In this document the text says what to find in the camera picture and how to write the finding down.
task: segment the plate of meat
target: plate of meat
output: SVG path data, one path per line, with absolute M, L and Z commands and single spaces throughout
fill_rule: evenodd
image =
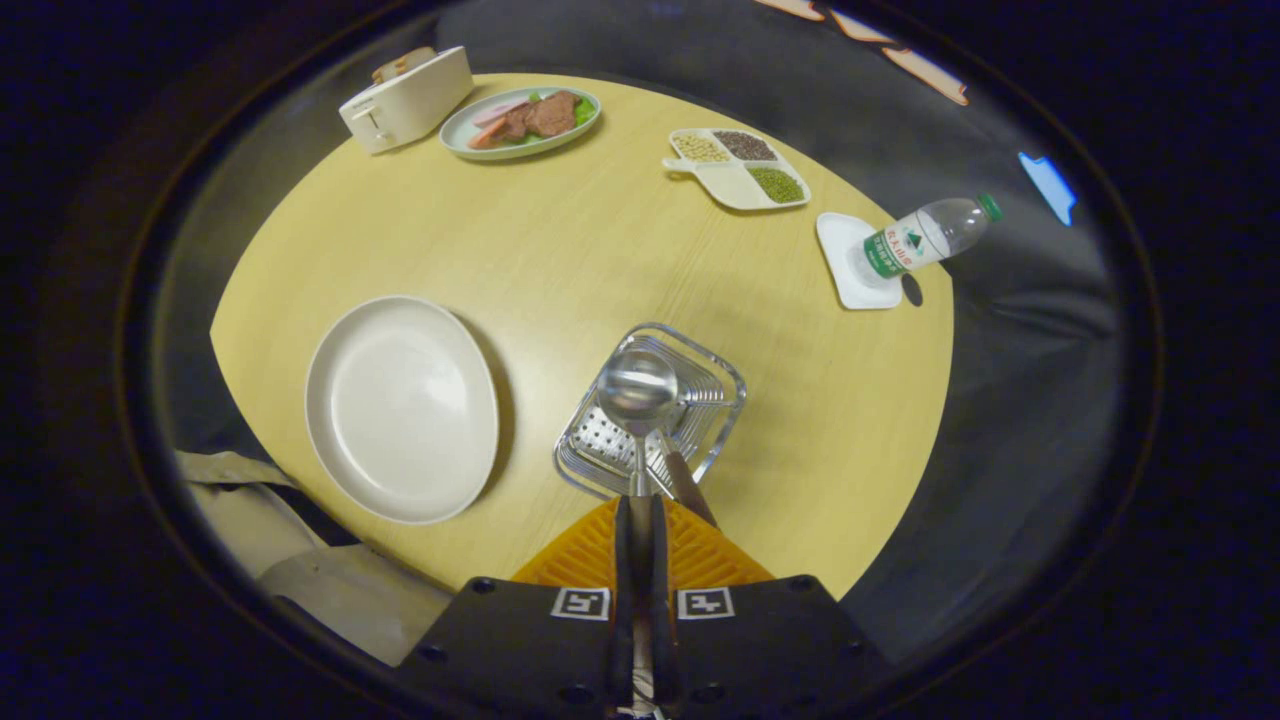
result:
M 485 97 L 440 127 L 440 142 L 470 160 L 524 158 L 586 133 L 600 101 L 572 87 L 526 87 Z

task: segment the bottle label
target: bottle label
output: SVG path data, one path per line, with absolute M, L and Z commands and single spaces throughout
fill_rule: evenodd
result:
M 941 237 L 941 228 L 932 218 L 920 218 L 919 213 L 911 213 L 863 241 L 867 261 L 878 275 L 897 277 L 946 258 L 938 252 L 933 242 L 929 242 L 920 220 L 931 225 L 929 229 L 934 231 L 933 237 Z

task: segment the metal spoon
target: metal spoon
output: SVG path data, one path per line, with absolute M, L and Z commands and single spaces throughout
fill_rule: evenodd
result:
M 676 370 L 671 364 L 648 350 L 623 350 L 604 365 L 595 384 L 595 395 L 604 415 L 635 437 L 636 464 L 631 475 L 631 495 L 643 497 L 650 492 L 644 441 L 649 433 L 658 430 L 676 500 L 716 527 L 716 518 L 698 489 L 685 456 L 667 437 L 663 425 L 680 396 Z

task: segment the green bottle cap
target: green bottle cap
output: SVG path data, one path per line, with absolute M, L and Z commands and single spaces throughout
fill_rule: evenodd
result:
M 996 205 L 996 199 L 982 192 L 978 195 L 978 205 L 982 205 L 982 211 L 991 218 L 991 222 L 998 223 L 1005 214 L 1000 210 L 1000 205 Z

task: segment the oval plate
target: oval plate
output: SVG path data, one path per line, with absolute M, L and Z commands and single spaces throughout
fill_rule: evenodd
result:
M 498 451 L 498 397 L 475 338 L 408 296 L 339 319 L 307 374 L 311 446 L 364 509 L 408 524 L 447 520 L 480 495 Z
M 488 150 L 472 150 L 471 147 L 467 147 L 467 142 L 481 132 L 481 128 L 471 124 L 471 120 L 480 113 L 507 102 L 520 102 L 521 100 L 527 100 L 531 92 L 536 92 L 539 97 L 547 97 L 561 90 L 567 90 L 579 97 L 585 97 L 595 105 L 595 114 L 591 115 L 589 120 L 568 132 L 562 132 L 556 137 L 548 137 L 539 140 L 538 142 L 530 142 L 529 145 L 507 145 Z M 440 127 L 440 142 L 443 142 L 444 146 L 448 147 L 454 155 L 468 160 L 506 160 L 508 158 L 524 158 L 526 155 L 545 152 L 553 147 L 559 147 L 566 142 L 571 142 L 576 137 L 581 137 L 582 133 L 591 129 L 595 120 L 600 119 L 602 113 L 604 113 L 604 108 L 600 106 L 600 100 L 596 96 L 573 87 L 544 86 L 511 90 L 494 95 L 493 97 L 485 97 L 484 100 L 472 102 L 471 105 L 467 105 L 454 113 L 453 117 L 445 120 L 444 126 Z

